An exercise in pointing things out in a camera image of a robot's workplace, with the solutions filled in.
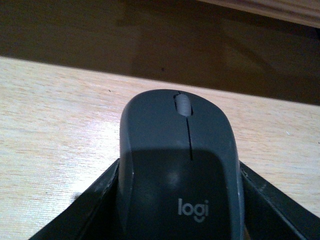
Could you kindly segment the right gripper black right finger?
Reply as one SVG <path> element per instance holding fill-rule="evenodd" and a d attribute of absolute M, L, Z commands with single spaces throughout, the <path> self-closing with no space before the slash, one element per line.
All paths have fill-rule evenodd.
<path fill-rule="evenodd" d="M 320 218 L 240 163 L 245 226 L 252 240 L 318 240 Z"/>

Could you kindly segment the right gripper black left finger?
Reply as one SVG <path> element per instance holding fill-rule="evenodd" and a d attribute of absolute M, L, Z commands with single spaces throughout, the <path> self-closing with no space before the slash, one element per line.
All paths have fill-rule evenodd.
<path fill-rule="evenodd" d="M 32 240 L 111 240 L 117 231 L 114 218 L 119 159 L 61 214 L 35 233 Z"/>

